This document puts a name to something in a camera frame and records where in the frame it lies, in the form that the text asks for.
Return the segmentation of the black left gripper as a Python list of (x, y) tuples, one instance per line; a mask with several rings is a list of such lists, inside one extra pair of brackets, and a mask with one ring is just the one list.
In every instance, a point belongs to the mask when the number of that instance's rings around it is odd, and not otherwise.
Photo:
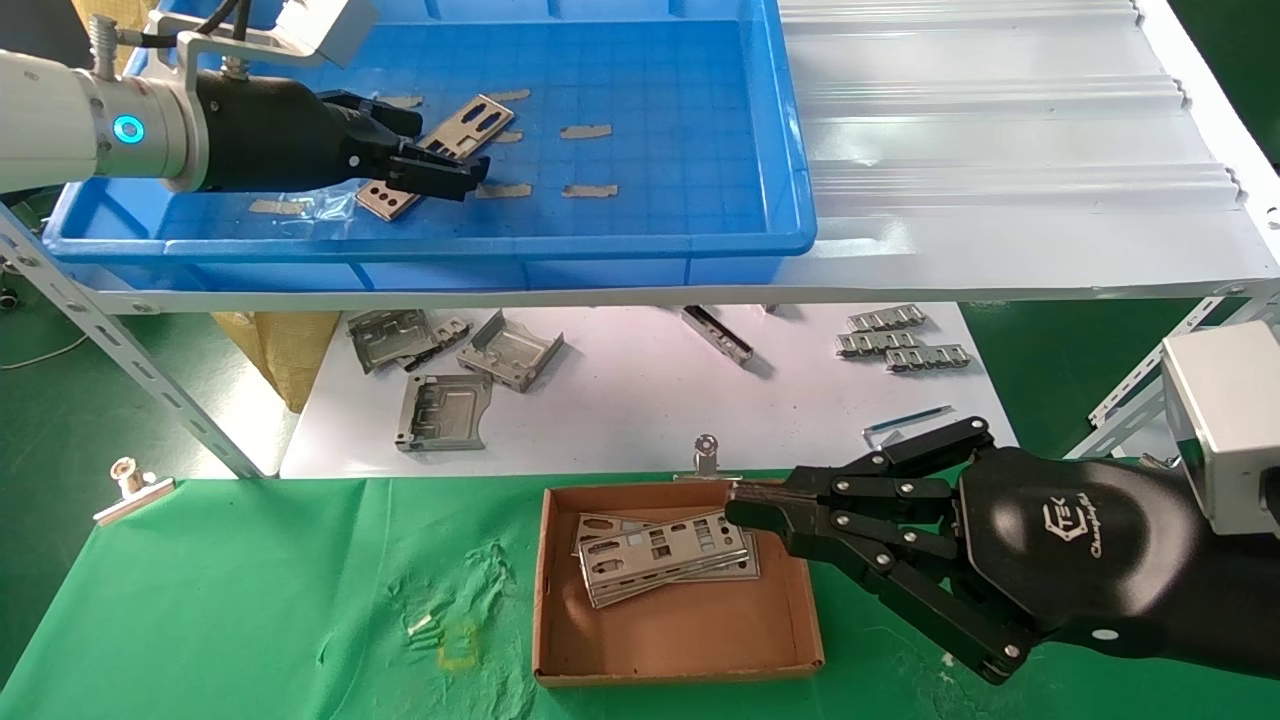
[(489, 174), (489, 156), (451, 159), (403, 140), (358, 141), (362, 115), (406, 138), (422, 117), (346, 90), (315, 94), (294, 79), (196, 81), (207, 160), (198, 192), (301, 192), (365, 178), (425, 197), (463, 201)]

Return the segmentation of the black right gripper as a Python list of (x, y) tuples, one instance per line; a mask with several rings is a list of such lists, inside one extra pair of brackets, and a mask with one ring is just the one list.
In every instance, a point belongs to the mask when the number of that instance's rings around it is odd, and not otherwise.
[[(991, 685), (1030, 657), (1027, 633), (966, 605), (884, 542), (818, 521), (845, 512), (932, 524), (960, 497), (969, 564), (1042, 641), (1277, 676), (1275, 536), (1215, 533), (1180, 471), (1020, 448), (975, 456), (993, 445), (986, 419), (964, 418), (842, 466), (736, 480), (724, 515), (772, 530), (794, 557), (837, 568)], [(974, 456), (956, 491), (943, 471)]]

